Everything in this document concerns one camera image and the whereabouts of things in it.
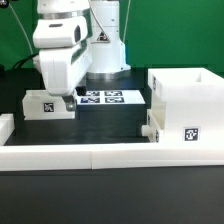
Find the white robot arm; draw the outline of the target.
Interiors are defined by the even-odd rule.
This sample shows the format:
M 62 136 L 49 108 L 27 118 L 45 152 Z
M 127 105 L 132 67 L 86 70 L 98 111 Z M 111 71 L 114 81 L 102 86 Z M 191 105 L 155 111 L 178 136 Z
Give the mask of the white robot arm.
M 46 91 L 76 107 L 84 78 L 110 80 L 131 69 L 119 32 L 120 0 L 37 0 L 35 68 Z

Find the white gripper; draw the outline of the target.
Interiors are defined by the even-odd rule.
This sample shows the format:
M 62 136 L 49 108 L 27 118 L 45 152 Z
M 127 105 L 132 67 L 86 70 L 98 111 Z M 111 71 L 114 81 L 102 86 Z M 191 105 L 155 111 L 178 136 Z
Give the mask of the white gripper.
M 92 63 L 87 21 L 84 16 L 65 19 L 40 19 L 33 34 L 39 49 L 40 70 L 47 92 L 63 96 L 66 110 L 76 110 L 72 95 Z M 78 96 L 86 87 L 76 88 Z

